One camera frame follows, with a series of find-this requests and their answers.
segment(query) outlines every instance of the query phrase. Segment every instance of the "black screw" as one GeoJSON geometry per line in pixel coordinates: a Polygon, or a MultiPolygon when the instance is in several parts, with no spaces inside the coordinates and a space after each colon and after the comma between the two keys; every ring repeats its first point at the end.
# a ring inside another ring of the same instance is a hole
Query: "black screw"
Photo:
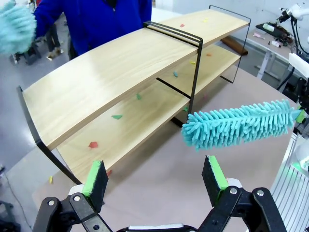
{"type": "Polygon", "coordinates": [[[100,229],[100,226],[99,226],[99,225],[94,225],[94,226],[93,226],[93,229],[94,229],[95,231],[97,231],[98,229],[100,229]]]}

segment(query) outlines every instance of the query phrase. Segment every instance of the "table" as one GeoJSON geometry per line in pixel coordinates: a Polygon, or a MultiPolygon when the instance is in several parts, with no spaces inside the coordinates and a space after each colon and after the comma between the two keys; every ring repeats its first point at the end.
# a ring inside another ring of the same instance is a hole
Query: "table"
{"type": "Polygon", "coordinates": [[[258,72],[257,78],[259,78],[260,80],[263,77],[264,73],[267,73],[271,76],[273,76],[274,78],[281,80],[280,77],[278,77],[277,75],[273,74],[271,72],[272,66],[276,60],[276,56],[280,57],[281,59],[283,59],[284,61],[286,61],[288,63],[289,61],[289,53],[291,52],[291,48],[290,46],[288,47],[276,47],[274,45],[271,44],[271,41],[274,41],[274,37],[269,35],[268,33],[266,34],[262,34],[257,32],[258,34],[260,34],[262,37],[264,37],[265,39],[260,39],[257,37],[254,37],[254,32],[256,32],[256,30],[253,30],[251,32],[249,32],[248,34],[248,42],[252,43],[256,46],[262,47],[263,49],[266,49],[266,53],[264,56],[264,60],[262,62],[261,66],[256,66],[257,68],[260,69],[260,71],[258,72]]]}
{"type": "MultiPolygon", "coordinates": [[[[194,110],[209,111],[284,96],[239,69],[233,84],[216,78],[197,98],[194,110]]],[[[178,222],[198,227],[211,209],[201,176],[205,155],[216,155],[225,176],[239,179],[247,191],[261,186],[270,188],[291,134],[292,130],[289,130],[288,134],[278,138],[196,152],[185,145],[180,129],[169,122],[113,166],[100,214],[114,231],[128,225],[178,222]]],[[[43,185],[33,194],[33,199],[37,206],[47,196],[63,199],[73,185],[59,172],[54,176],[53,184],[43,185]]],[[[83,231],[80,226],[74,229],[75,232],[83,231]]],[[[225,231],[245,230],[242,220],[233,218],[225,231]]]]}

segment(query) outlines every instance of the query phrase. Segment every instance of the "orange paper piece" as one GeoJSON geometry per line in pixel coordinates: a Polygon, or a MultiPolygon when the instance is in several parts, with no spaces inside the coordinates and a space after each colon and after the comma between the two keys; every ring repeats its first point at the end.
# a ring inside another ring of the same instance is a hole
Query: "orange paper piece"
{"type": "Polygon", "coordinates": [[[88,147],[90,147],[90,148],[97,148],[98,147],[98,143],[97,142],[91,142],[88,147]]]}

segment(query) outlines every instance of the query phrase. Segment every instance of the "shelf board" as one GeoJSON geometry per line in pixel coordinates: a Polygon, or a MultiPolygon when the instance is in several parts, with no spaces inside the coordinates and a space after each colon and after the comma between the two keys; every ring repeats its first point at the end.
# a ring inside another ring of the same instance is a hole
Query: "shelf board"
{"type": "MultiPolygon", "coordinates": [[[[239,55],[236,55],[216,45],[210,45],[204,48],[202,51],[198,71],[196,94],[199,93],[216,77],[220,76],[235,62],[237,62],[239,58],[239,55]]],[[[160,78],[190,96],[196,66],[195,64],[191,64],[190,62],[196,62],[196,60],[197,55],[195,55],[190,60],[184,61],[173,70],[165,72],[163,75],[160,76],[160,78]],[[178,75],[177,78],[175,78],[173,74],[174,71],[178,75]]]]}
{"type": "MultiPolygon", "coordinates": [[[[214,10],[163,23],[202,37],[204,46],[248,25],[214,10]]],[[[42,141],[52,150],[131,92],[196,52],[197,48],[187,43],[140,29],[64,64],[23,95],[42,141]]]]}
{"type": "Polygon", "coordinates": [[[121,101],[59,147],[62,158],[81,181],[85,182],[92,162],[104,160],[109,169],[123,156],[137,148],[189,102],[185,96],[159,81],[136,95],[121,101]],[[123,115],[119,120],[113,115],[123,115]],[[97,148],[89,148],[97,142],[97,148]]]}

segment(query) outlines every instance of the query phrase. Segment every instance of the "metal shelf frame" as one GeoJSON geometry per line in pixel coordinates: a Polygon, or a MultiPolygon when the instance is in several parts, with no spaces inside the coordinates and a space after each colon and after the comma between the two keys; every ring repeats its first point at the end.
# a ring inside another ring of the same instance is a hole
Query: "metal shelf frame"
{"type": "MultiPolygon", "coordinates": [[[[245,16],[243,16],[241,14],[237,14],[235,12],[226,10],[224,8],[221,8],[221,7],[216,7],[216,6],[211,5],[211,6],[209,6],[209,9],[211,7],[215,7],[215,8],[221,9],[221,10],[225,10],[225,11],[230,12],[230,13],[234,13],[236,15],[242,16],[242,17],[244,17],[244,18],[249,20],[249,24],[247,26],[248,30],[247,30],[246,38],[245,38],[245,41],[244,41],[244,44],[243,44],[243,49],[244,49],[245,44],[246,44],[246,40],[247,40],[247,36],[248,36],[248,32],[249,32],[249,26],[250,26],[250,23],[251,23],[251,19],[248,18],[248,17],[245,17],[245,16]]],[[[155,22],[152,22],[152,21],[145,22],[143,24],[143,27],[147,28],[147,29],[155,30],[158,33],[163,33],[163,34],[168,35],[170,37],[173,37],[173,38],[175,38],[177,40],[180,40],[180,41],[182,41],[184,43],[188,43],[188,44],[190,44],[192,46],[197,47],[197,61],[196,61],[196,68],[195,68],[195,72],[194,72],[194,79],[193,79],[192,91],[191,91],[191,95],[190,96],[188,94],[184,93],[183,91],[181,91],[180,89],[177,89],[176,87],[174,87],[174,86],[170,85],[169,83],[165,82],[164,80],[162,80],[160,78],[157,78],[158,81],[162,82],[163,84],[167,85],[168,87],[172,88],[173,90],[181,93],[182,95],[184,95],[185,97],[190,99],[189,109],[188,109],[188,114],[187,114],[187,117],[188,117],[189,114],[192,112],[192,108],[193,108],[193,102],[194,102],[196,85],[197,85],[198,70],[199,70],[201,53],[202,53],[202,48],[203,48],[203,39],[201,37],[198,37],[196,35],[190,34],[188,32],[185,32],[185,31],[173,28],[173,27],[169,27],[169,26],[166,26],[166,25],[163,25],[163,24],[160,24],[160,23],[155,23],[155,22]]],[[[241,60],[241,57],[239,59],[239,63],[238,63],[237,70],[236,70],[236,73],[235,73],[233,81],[230,81],[230,80],[228,80],[227,78],[225,78],[223,76],[220,76],[220,77],[223,78],[224,80],[230,82],[230,83],[234,83],[234,80],[236,78],[236,74],[237,74],[237,71],[238,71],[238,68],[239,68],[240,60],[241,60]]],[[[30,129],[30,132],[32,134],[32,137],[33,137],[33,139],[35,141],[36,146],[47,156],[47,158],[51,162],[53,162],[54,165],[56,165],[75,184],[77,184],[77,185],[81,184],[81,181],[79,179],[77,179],[76,176],[64,164],[62,164],[58,160],[58,158],[53,154],[53,152],[41,140],[40,135],[39,135],[39,133],[38,133],[38,131],[37,131],[35,125],[34,125],[34,122],[33,122],[32,118],[31,118],[30,112],[29,112],[29,110],[27,108],[27,104],[26,104],[26,101],[24,99],[23,90],[22,90],[21,86],[17,87],[17,93],[18,93],[18,97],[19,97],[19,100],[20,100],[20,104],[21,104],[23,112],[24,112],[24,116],[26,118],[28,127],[30,129]]],[[[182,127],[182,125],[183,125],[183,122],[181,122],[179,119],[177,119],[175,117],[172,118],[171,121],[173,123],[175,123],[179,127],[182,127]]]]}

